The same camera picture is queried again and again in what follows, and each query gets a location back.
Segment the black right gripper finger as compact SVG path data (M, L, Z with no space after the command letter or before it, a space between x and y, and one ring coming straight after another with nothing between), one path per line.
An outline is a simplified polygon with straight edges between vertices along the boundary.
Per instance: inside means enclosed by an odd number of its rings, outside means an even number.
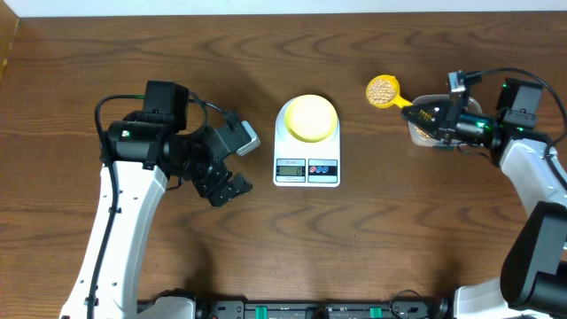
M401 117L414 124L432 124L442 117L445 108L445 100L413 104L401 109Z
M423 117L406 117L405 120L413 124L415 127L420 128L431 136L433 140L441 140L442 136L440 133L440 122L435 118L423 118Z

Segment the yellow plastic measuring scoop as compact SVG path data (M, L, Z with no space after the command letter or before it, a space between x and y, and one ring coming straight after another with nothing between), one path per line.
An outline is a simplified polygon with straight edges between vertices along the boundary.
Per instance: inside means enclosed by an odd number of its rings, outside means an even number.
M365 96L369 103L376 108L392 106L403 108L412 105L411 102L401 96L397 78L389 74L382 74L373 78L367 85Z

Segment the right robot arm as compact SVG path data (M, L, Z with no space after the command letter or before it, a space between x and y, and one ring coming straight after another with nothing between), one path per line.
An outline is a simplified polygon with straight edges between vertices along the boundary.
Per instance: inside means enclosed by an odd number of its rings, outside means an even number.
M455 318L564 318L566 316L566 172L553 140L536 131L536 112L549 85L532 75L508 78L494 116L470 113L470 86L480 74L451 73L447 99L413 103L407 122L442 143L478 148L511 181L528 219L499 278L456 290Z

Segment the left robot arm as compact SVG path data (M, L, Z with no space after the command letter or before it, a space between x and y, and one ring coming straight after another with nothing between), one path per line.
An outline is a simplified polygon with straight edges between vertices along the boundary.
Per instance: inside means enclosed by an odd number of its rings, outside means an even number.
M103 128L95 107L100 143L101 189L82 267L63 318L205 318L207 309L179 289L140 302L137 297L144 252L153 217L175 177L190 182L198 195L220 207L246 194L252 184L233 175L224 160L244 156L260 145L248 121L223 112L219 128L202 123L185 131L188 108L210 103L175 82L149 81L143 107Z

